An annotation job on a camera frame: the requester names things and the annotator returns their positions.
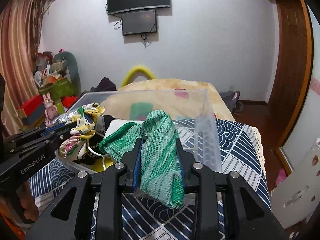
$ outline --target baseboard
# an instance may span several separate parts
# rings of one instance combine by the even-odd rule
[[[277,154],[277,156],[278,156],[278,158],[279,158],[279,160],[280,160],[285,172],[289,176],[289,174],[292,172],[293,169],[292,169],[287,157],[285,156],[282,148],[281,147],[280,148],[276,148],[275,152],[276,152],[276,154]]]
[[[265,105],[268,103],[266,101],[254,101],[254,100],[239,100],[244,105]]]

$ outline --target wooden door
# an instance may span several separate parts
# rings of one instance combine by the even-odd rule
[[[310,20],[302,1],[276,0],[280,44],[276,77],[268,106],[279,125],[286,129],[286,135],[279,142],[281,145],[299,117],[311,73]]]

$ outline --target wooden floor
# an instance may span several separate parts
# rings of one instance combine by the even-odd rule
[[[269,192],[275,188],[275,180],[282,165],[277,158],[274,148],[283,128],[279,126],[269,113],[266,105],[244,105],[240,114],[234,114],[237,122],[257,127],[261,134],[267,184]]]

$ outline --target pink wall stripe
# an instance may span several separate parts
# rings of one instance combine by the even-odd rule
[[[310,88],[320,96],[320,81],[316,78],[311,78]]]

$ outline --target curtain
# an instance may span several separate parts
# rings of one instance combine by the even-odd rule
[[[38,94],[33,71],[45,0],[10,0],[0,15],[0,73],[6,81],[2,122],[11,135],[22,122],[17,109]]]

